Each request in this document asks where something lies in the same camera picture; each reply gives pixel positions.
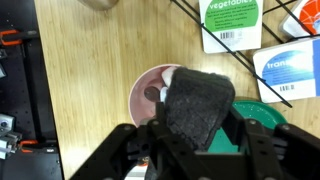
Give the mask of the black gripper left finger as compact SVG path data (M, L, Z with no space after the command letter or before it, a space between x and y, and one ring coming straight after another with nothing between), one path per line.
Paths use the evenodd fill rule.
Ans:
M94 150L70 180L124 180L140 160L148 157L159 180L199 180L203 164L183 140L165 124L164 104L146 125L120 124Z

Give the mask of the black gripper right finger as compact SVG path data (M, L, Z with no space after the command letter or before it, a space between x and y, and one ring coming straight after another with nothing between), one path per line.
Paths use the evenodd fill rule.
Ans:
M231 107L222 125L236 153L200 155L207 180L320 180L319 139L280 123L270 129Z

